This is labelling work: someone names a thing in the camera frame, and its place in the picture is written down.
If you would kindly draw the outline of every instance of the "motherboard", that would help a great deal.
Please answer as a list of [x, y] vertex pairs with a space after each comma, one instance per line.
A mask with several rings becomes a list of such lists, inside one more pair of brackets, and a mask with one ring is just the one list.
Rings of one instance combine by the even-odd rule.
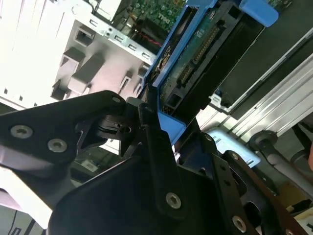
[[185, 0], [137, 0], [133, 3], [132, 14], [139, 19], [151, 20], [169, 33], [185, 3]]

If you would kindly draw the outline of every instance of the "mounting hole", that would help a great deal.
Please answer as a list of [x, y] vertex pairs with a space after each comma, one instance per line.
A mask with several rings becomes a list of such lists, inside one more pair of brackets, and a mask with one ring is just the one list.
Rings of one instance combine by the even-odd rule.
[[117, 97], [112, 97], [112, 100], [116, 103], [120, 103], [121, 99], [117, 98]]
[[67, 143], [62, 139], [52, 139], [48, 142], [48, 149], [54, 153], [63, 153], [67, 149]]
[[232, 217], [232, 221], [235, 225], [235, 227], [242, 232], [243, 234], [246, 232], [246, 224], [244, 221], [237, 215]]
[[225, 183], [227, 186], [230, 186], [230, 182], [229, 182], [229, 181], [224, 180], [224, 183]]
[[181, 207], [181, 200], [177, 194], [169, 192], [166, 194], [166, 202], [173, 209], [179, 209]]
[[131, 128], [129, 127], [129, 126], [123, 126], [122, 128], [121, 128], [121, 133], [122, 134], [127, 134], [127, 133], [130, 133], [132, 130], [131, 130]]
[[33, 135], [33, 130], [29, 126], [16, 125], [11, 128], [10, 133], [13, 137], [27, 139]]

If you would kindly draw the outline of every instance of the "electronic component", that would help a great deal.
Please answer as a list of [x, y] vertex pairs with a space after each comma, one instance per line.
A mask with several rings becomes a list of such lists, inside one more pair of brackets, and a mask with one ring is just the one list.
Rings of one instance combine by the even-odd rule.
[[170, 32], [177, 17], [180, 15], [185, 0], [146, 1], [137, 0], [133, 5], [132, 14], [140, 19], [149, 19], [167, 33]]
[[[237, 19], [230, 16], [230, 12], [237, 11]], [[207, 51], [223, 34], [226, 25], [234, 27], [242, 13], [231, 3], [222, 3], [220, 7], [209, 10], [197, 31], [189, 40], [186, 48], [172, 67], [168, 77], [160, 86], [160, 107], [167, 114], [172, 114], [181, 100], [192, 87], [195, 79], [190, 81], [192, 73], [201, 64]], [[219, 45], [222, 45], [226, 37], [222, 37]]]

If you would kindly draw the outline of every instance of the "metal slot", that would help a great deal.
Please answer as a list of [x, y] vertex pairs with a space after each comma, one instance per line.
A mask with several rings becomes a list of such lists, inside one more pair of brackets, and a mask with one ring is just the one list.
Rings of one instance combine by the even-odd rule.
[[120, 43], [123, 41], [123, 38], [121, 38], [121, 37], [119, 37], [117, 35], [114, 37], [114, 39], [117, 40]]
[[90, 22], [90, 24], [92, 24], [95, 27], [97, 27], [97, 25], [98, 25], [98, 23], [94, 20], [90, 20], [89, 22]]
[[131, 49], [131, 50], [133, 50], [133, 51], [135, 51], [135, 50], [137, 49], [137, 47], [135, 47], [135, 46], [132, 45], [132, 44], [129, 44], [129, 45], [128, 45], [128, 48]]
[[146, 53], [144, 53], [144, 52], [143, 52], [141, 55], [142, 55], [143, 57], [145, 57], [146, 59], [149, 59], [149, 57], [150, 57], [150, 55], [148, 55], [148, 54], [146, 54]]

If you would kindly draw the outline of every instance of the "green circuit board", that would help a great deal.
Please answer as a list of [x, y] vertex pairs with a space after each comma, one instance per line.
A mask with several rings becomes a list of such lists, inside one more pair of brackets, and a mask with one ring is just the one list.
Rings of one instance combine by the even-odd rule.
[[139, 19], [147, 18], [170, 32], [185, 3], [185, 0], [136, 0], [132, 14]]
[[288, 6], [292, 0], [267, 0], [268, 4], [274, 8]]

